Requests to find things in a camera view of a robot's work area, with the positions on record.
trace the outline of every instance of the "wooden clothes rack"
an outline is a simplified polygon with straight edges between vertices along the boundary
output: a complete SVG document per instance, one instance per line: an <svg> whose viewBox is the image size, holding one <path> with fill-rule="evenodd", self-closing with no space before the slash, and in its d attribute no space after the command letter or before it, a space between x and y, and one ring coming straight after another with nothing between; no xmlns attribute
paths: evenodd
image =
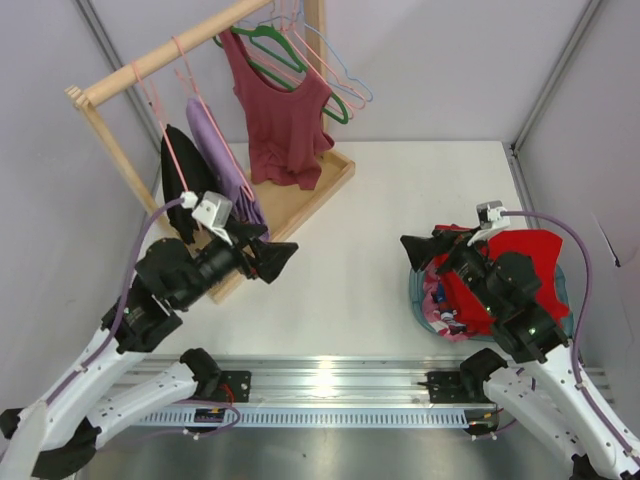
<svg viewBox="0 0 640 480"><path fill-rule="evenodd" d="M271 0L239 0L226 10L178 35L177 38L184 51L188 52L270 2ZM324 0L306 0L305 16L309 25L324 34ZM306 41L319 56L326 59L326 46L315 32L308 30L306 32ZM144 79L178 58L180 58L180 51L176 43L170 40L137 59L136 65L141 78ZM313 54L308 54L307 58L318 72L325 75L324 65ZM116 168L131 190L133 190L140 203L142 203L147 213L151 214L158 209L152 193L140 179L127 154L97 110L98 106L136 83L136 75L131 64L129 64L84 91L76 86L71 86L65 91L71 98L74 107L83 114L98 135L98 138L111 155ZM327 127L326 122L326 116L323 115L325 130ZM272 241L281 242L286 240L355 173L355 164L335 150L325 152L319 156L318 161L322 167L322 175L316 189L313 191L303 191L298 186L280 187L272 182L253 185L267 217ZM166 215L160 217L158 222L165 233L177 237L177 233L169 224ZM231 293L242 282L242 279L243 277L239 273L229 275L223 283L213 288L210 294L218 303Z"/></svg>

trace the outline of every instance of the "green hanger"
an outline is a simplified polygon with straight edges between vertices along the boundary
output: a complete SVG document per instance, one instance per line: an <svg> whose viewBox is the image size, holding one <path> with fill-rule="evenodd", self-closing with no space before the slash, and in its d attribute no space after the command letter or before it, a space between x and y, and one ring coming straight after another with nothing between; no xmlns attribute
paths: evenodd
<svg viewBox="0 0 640 480"><path fill-rule="evenodd" d="M263 52L267 53L271 57L279 60L280 62L282 62L283 64L285 64L289 68L291 68L292 70L294 70L294 71L296 71L298 73L302 73L302 72L308 71L307 65L305 65L298 58L298 56L296 55L296 53L293 50L293 48L291 48L291 45L289 44L287 39L280 32L278 32L275 28L271 27L270 25L260 25L260 26L256 27L255 30L245 30L244 28L231 27L231 31L233 33L238 34L238 35L246 35L246 36L248 36L253 45L258 47L260 50L262 50ZM257 42L254 42L254 39L258 38L258 37L269 37L269 38L275 40L284 49L284 51L289 54L289 56L295 62L295 65L291 64L289 61L287 61L286 59L282 58L277 53L272 52L271 50L269 50L265 46L260 45ZM222 47L222 42L220 41L220 39L217 36L213 37L213 41L216 43L216 45L218 45L219 47ZM292 90L295 89L295 87L293 85L289 84L287 81L285 81L282 78L278 77L275 73L267 70L265 67L263 67L262 65L254 62L250 58L247 58L247 62L249 63L249 65L251 65L252 68L254 68L255 70L258 70L259 72L261 72L263 74L265 74L270 79L272 79L275 82L279 83L280 85L282 85L287 90L292 91ZM347 112L347 107L344 105L344 102L334 92L331 92L331 98L333 98L335 100L335 102L338 104L338 107L340 107L340 112L342 113L342 117L339 117L334 112L332 112L331 110L327 109L326 107L322 109L323 113L326 113L327 115L329 115L331 118L333 118L338 123L341 123L342 125L346 125L347 123L349 123L349 113Z"/></svg>

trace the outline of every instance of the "pink hanger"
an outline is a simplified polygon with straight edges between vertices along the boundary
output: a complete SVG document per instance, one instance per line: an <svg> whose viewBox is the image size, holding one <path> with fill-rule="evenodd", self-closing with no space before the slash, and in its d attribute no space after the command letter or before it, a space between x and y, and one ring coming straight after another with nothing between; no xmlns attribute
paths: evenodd
<svg viewBox="0 0 640 480"><path fill-rule="evenodd" d="M177 68L174 68L173 72L176 74L176 77L178 77L178 80L180 80L180 85L182 85L182 89L184 90L184 94L186 95L186 97L189 98L190 96L194 95L195 92L191 88L191 85L189 85L189 82L187 82L187 79L184 78L184 75L182 75L182 72Z"/></svg>
<svg viewBox="0 0 640 480"><path fill-rule="evenodd" d="M281 7L282 7L282 12L283 12L283 17L282 20L284 22L284 3L281 3ZM300 42L302 42L302 44L306 47L308 52L313 53L313 55L320 61L320 63L322 63L329 72L331 72L331 74L333 74L333 76L336 78L336 81L338 83L338 85L340 85L341 87L344 87L348 90L351 90L357 97L359 97L362 100L362 105L361 106L355 106L352 105L351 103L345 101L344 98L342 98L342 96L338 95L336 93L336 95L338 95L338 97L340 98L340 100L342 100L346 105L349 105L357 110L362 110L365 108L365 106L367 105L367 100L362 96L362 94L360 92L358 92L357 90L355 90L354 88L352 88L350 85L345 85L344 83L342 83L340 81L340 77L338 76L338 74L329 66L329 64L327 62L325 62L320 55L318 55L315 50L313 50L313 48L311 48L309 46L309 44L307 42L304 41L304 39L298 34L298 32L295 29L294 26L294 19L295 19L295 13L300 9L300 0L295 0L294 4L293 4L293 10L291 11L291 15L290 15L290 19L291 21L289 22L289 26L287 28L282 28L282 22L280 24L280 29L282 31L282 33L284 34L285 37L289 38L287 35L287 32L292 31L293 34L298 37L298 40L300 40ZM298 50L298 48L296 47L295 43L290 41L289 42L291 44L291 46L293 47L293 49L298 52L298 54L305 60L305 62L307 62L309 64L309 67L311 67L313 69L314 72L316 72L321 78L322 76L318 73L318 71L313 67L313 65L311 65L311 63L307 60L306 56L302 54L302 52L300 50Z"/></svg>
<svg viewBox="0 0 640 480"><path fill-rule="evenodd" d="M142 81L142 77L140 77L140 72L138 71L138 65L136 64L135 61L131 62L131 67L133 67L133 72L136 75L136 79L138 80L138 83L140 84L140 86L142 87L142 91L144 92L145 96L147 97L147 101L149 102L149 105L151 106L151 110L153 110L153 113L156 117L156 120L158 120L158 124L160 125L160 129L162 130L162 136L164 137L164 140L167 144L167 148L169 149L169 153L171 154L171 158L173 159L173 163L176 166L176 170L178 172L178 176L180 177L180 182L182 183L182 187L184 188L185 192L189 191L189 187L187 186L187 181L184 178L184 174L182 173L182 169L180 168L180 163L178 163L178 158L176 157L176 153L173 150L173 145L171 145L171 141L169 140L169 136L167 135L167 124L168 122L168 117L167 117L167 112L164 109L164 106L162 105L162 102L160 101L160 97L158 96L158 91L156 90L156 86L153 83L153 80L149 79L149 84L151 85L151 90L153 91L153 96L154 96L154 100L151 100L151 95L149 95L149 92L147 90L147 87L144 85L144 82Z"/></svg>
<svg viewBox="0 0 640 480"><path fill-rule="evenodd" d="M222 132L220 131L220 128L218 128L218 124L216 123L216 121L211 116L211 112L209 112L209 109L207 108L207 105L204 103L204 100L202 99L202 96L200 95L200 89L198 88L198 85L196 84L196 80L193 77L193 71L191 70L191 65L189 64L189 59L187 58L186 53L182 49L182 45L180 45L180 41L178 40L177 37L171 37L171 38L173 39L173 41L175 42L176 46L178 47L178 50L180 50L180 55L182 56L182 59L184 60L185 66L187 67L187 73L189 74L189 81L191 82L191 87L193 88L193 92L198 97L198 100L200 100L200 105L202 105L202 108L204 109L204 112L207 115L207 118L211 122L211 125L215 129L216 133L222 139L222 143L224 144L224 147L227 150L227 153L229 154L229 157L233 159L234 168L238 171L238 173L242 177L242 181L244 182L244 185L242 185L241 188L242 188L244 194L247 196L247 198L250 201L255 202L256 198L255 198L255 196L253 194L253 189L247 183L247 178L245 177L244 172L242 171L242 168L240 168L240 165L238 165L238 162L236 161L236 157L233 155L233 153L231 152L231 149L229 148L229 144L227 143L227 141L225 140L224 136L222 135Z"/></svg>
<svg viewBox="0 0 640 480"><path fill-rule="evenodd" d="M285 72L284 70L278 68L277 65L274 65L273 63L271 63L266 57L263 57L255 48L251 47L251 48L245 48L245 50L247 50L247 53L250 53L250 57L253 61L259 61L260 63L264 64L267 67L272 68L273 70L275 70L276 72L279 72L281 75L283 75L284 77L286 77L287 79L289 79L291 82L293 82L295 85L300 85L301 80L297 77L294 77L293 75L290 75L289 73ZM327 108L330 108L331 110L333 110L336 113L341 113L340 110L327 103ZM350 111L351 116L349 118L353 118L353 110L351 110L348 106L347 106L347 110Z"/></svg>

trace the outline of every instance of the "pile of clothes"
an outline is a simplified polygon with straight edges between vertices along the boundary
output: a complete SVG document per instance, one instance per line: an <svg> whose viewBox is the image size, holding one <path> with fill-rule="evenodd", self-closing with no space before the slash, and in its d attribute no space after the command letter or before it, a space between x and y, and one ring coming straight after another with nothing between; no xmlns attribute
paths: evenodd
<svg viewBox="0 0 640 480"><path fill-rule="evenodd" d="M459 227L441 225L436 229ZM568 336L573 335L573 316L567 307L568 298L564 275L556 265L562 239L547 230L504 231L488 242L489 258L495 259L507 251L530 256L542 287L536 301L562 326ZM436 271L447 259L440 255L423 271L411 270L409 293L414 316L432 333L452 342L492 340L489 327L493 319L484 307L453 272L439 276Z"/></svg>

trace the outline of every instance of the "black bracket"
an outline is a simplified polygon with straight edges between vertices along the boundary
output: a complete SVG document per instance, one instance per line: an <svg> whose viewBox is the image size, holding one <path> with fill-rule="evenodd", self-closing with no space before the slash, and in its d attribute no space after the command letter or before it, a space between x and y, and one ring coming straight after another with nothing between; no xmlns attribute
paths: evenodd
<svg viewBox="0 0 640 480"><path fill-rule="evenodd" d="M427 388L429 401L443 403L490 403L485 398L474 398L462 384L459 370L427 372L427 381L418 382Z"/></svg>
<svg viewBox="0 0 640 480"><path fill-rule="evenodd" d="M0 414L0 430L7 440L11 440L18 429L21 411L21 408L8 408Z"/></svg>
<svg viewBox="0 0 640 480"><path fill-rule="evenodd" d="M490 348L482 349L460 364L461 382L472 398L486 399L483 384L501 368L507 368L507 361Z"/></svg>
<svg viewBox="0 0 640 480"><path fill-rule="evenodd" d="M216 361L204 348L191 348L182 354L180 363L191 369L193 380L198 384L194 398L210 400L218 388L222 373Z"/></svg>
<svg viewBox="0 0 640 480"><path fill-rule="evenodd" d="M251 372L248 370L224 370L220 375L220 383L218 384L218 390L226 385L233 395L233 403L248 403L249 394L251 393ZM229 401L230 399L226 389L223 389L225 397L222 400Z"/></svg>
<svg viewBox="0 0 640 480"><path fill-rule="evenodd" d="M571 460L573 460L573 472L569 480L613 480L598 475L591 466L589 457L586 454L581 457L574 455ZM640 472L636 472L634 475L629 472L623 472L620 474L620 478L622 480L638 480L640 479Z"/></svg>
<svg viewBox="0 0 640 480"><path fill-rule="evenodd" d="M118 301L102 317L102 328L109 329L116 318ZM116 332L118 353L152 352L182 320L173 311L166 311L136 278L129 289L122 323Z"/></svg>

